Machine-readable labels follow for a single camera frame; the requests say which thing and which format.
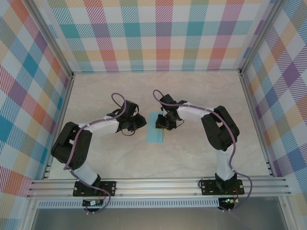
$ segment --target black cable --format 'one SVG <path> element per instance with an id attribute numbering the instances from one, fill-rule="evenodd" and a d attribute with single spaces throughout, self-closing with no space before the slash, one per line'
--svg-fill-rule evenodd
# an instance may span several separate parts
<path id="1" fill-rule="evenodd" d="M 133 133 L 130 134 L 130 135 L 124 134 L 123 130 L 121 131 L 121 133 L 122 133 L 124 136 L 131 137 L 131 136 L 133 136 L 133 135 L 135 134 L 135 130 L 134 130 Z"/>
<path id="2" fill-rule="evenodd" d="M 181 120 L 181 121 L 183 121 L 183 122 L 179 126 L 181 126 L 184 123 L 184 120 Z M 177 127 L 179 127 L 179 126 L 177 126 Z"/>
<path id="3" fill-rule="evenodd" d="M 198 181 L 198 187 L 199 187 L 199 188 L 201 188 L 201 180 L 202 180 L 202 179 L 205 179 L 205 178 L 211 180 L 209 177 L 203 177 L 203 178 L 201 178 L 201 179 Z"/>

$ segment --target aluminum rail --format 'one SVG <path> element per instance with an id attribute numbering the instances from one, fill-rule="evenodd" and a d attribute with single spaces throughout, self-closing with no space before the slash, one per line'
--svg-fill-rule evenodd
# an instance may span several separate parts
<path id="1" fill-rule="evenodd" d="M 51 50 L 53 51 L 55 57 L 59 61 L 60 65 L 62 66 L 63 70 L 65 71 L 66 75 L 72 78 L 73 70 L 70 68 L 64 54 L 62 53 L 56 39 L 52 35 L 51 31 L 48 28 L 44 18 L 42 17 L 39 9 L 37 8 L 36 4 L 33 0 L 23 0 L 24 5 L 30 12 L 32 18 L 36 22 L 39 31 L 44 36 L 45 40 L 47 41 L 48 45 L 50 46 Z"/>
<path id="2" fill-rule="evenodd" d="M 250 49 L 248 56 L 246 57 L 245 62 L 240 70 L 243 75 L 246 73 L 251 63 L 253 62 L 262 43 L 267 38 L 273 24 L 275 23 L 276 18 L 278 17 L 280 11 L 283 9 L 286 2 L 287 0 L 276 0 L 275 1 L 268 18 L 265 20 L 262 28 L 260 29 L 258 36 L 256 38 L 256 41 L 253 44 L 252 48 Z"/>
<path id="3" fill-rule="evenodd" d="M 112 199 L 121 198 L 191 198 L 191 197 L 227 197 L 227 195 L 201 195 L 198 187 L 200 178 L 163 178 L 163 179 L 108 179 L 116 181 L 116 194 Z M 245 194 L 250 190 L 248 179 L 243 182 Z M 252 176 L 251 196 L 290 196 L 291 192 L 283 177 Z M 30 199 L 80 199 L 73 197 L 75 180 L 39 180 L 33 181 L 28 198 Z"/>

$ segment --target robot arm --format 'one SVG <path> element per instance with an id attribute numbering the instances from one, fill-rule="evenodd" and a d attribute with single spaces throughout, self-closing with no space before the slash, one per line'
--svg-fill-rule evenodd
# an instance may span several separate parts
<path id="1" fill-rule="evenodd" d="M 82 181 L 89 185 L 97 185 L 100 183 L 100 176 L 96 174 L 86 158 L 90 147 L 92 135 L 101 137 L 111 133 L 117 133 L 124 129 L 135 132 L 138 128 L 146 125 L 146 120 L 139 114 L 139 107 L 136 103 L 126 100 L 126 110 L 118 118 L 108 120 L 116 115 L 121 114 L 124 109 L 124 104 L 120 109 L 107 114 L 102 121 L 94 123 L 83 129 L 75 144 L 75 150 L 69 168 Z M 68 122 L 62 129 L 59 137 L 51 149 L 51 155 L 59 162 L 66 164 L 71 154 L 72 145 L 74 143 L 77 132 L 86 124 L 75 124 Z"/>
<path id="2" fill-rule="evenodd" d="M 167 94 L 160 99 L 161 102 L 166 104 L 182 104 L 191 105 L 187 101 L 176 102 L 173 98 Z M 159 115 L 156 121 L 156 128 L 165 128 L 172 130 L 177 128 L 177 121 L 192 120 L 201 121 L 205 129 L 208 141 L 216 149 L 217 157 L 217 170 L 215 174 L 216 186 L 220 188 L 221 192 L 227 191 L 236 182 L 236 174 L 231 170 L 229 166 L 230 156 L 233 151 L 232 140 L 229 132 L 224 125 L 219 126 L 221 122 L 217 117 L 207 111 L 199 110 L 192 107 L 181 106 L 167 106 L 162 105 L 163 115 Z M 222 119 L 228 124 L 235 140 L 239 135 L 239 129 L 235 125 L 231 116 L 223 106 L 218 106 L 211 111 L 215 111 Z"/>

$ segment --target vented metal strip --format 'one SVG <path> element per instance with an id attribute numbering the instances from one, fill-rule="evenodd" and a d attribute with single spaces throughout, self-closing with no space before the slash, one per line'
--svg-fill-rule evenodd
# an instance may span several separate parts
<path id="1" fill-rule="evenodd" d="M 107 208 L 219 207 L 218 198 L 111 199 Z M 84 208 L 82 199 L 44 199 L 38 208 Z"/>

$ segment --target colorful plaid pattern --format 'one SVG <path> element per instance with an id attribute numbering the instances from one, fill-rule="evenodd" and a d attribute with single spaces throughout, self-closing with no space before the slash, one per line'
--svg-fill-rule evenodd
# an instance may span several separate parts
<path id="1" fill-rule="evenodd" d="M 38 179 L 68 77 L 21 0 L 0 0 L 0 229 L 17 228 Z"/>
<path id="2" fill-rule="evenodd" d="M 288 0 L 245 76 L 278 176 L 307 229 L 307 2 Z"/>
<path id="3" fill-rule="evenodd" d="M 274 5 L 274 3 L 275 3 L 275 0 L 270 0 L 270 3 L 268 4 L 268 6 L 267 6 L 267 8 L 266 8 L 266 10 L 265 10 L 265 12 L 264 12 L 260 22 L 259 22 L 259 24 L 257 26 L 257 29 L 255 30 L 255 32 L 254 32 L 254 34 L 253 34 L 253 36 L 252 36 L 252 38 L 251 38 L 251 40 L 250 40 L 250 42 L 248 44 L 248 47 L 247 47 L 247 49 L 246 49 L 246 51 L 245 51 L 245 53 L 243 55 L 243 58 L 242 58 L 242 60 L 240 62 L 240 65 L 239 65 L 239 69 L 242 68 L 242 66 L 243 66 L 243 64 L 244 64 L 244 62 L 246 60 L 246 57 L 249 54 L 250 49 L 253 47 L 253 45 L 254 45 L 257 37 L 258 37 L 258 34 L 259 34 L 261 28 L 264 25 L 265 20 L 268 18 L 269 14 L 271 12 L 271 9 L 272 9 L 272 6 Z"/>
<path id="4" fill-rule="evenodd" d="M 67 56 L 71 50 L 82 72 L 237 69 L 264 2 L 48 0 L 53 21 L 39 1 L 51 31 L 57 25 L 55 35 L 68 43 L 60 46 Z"/>

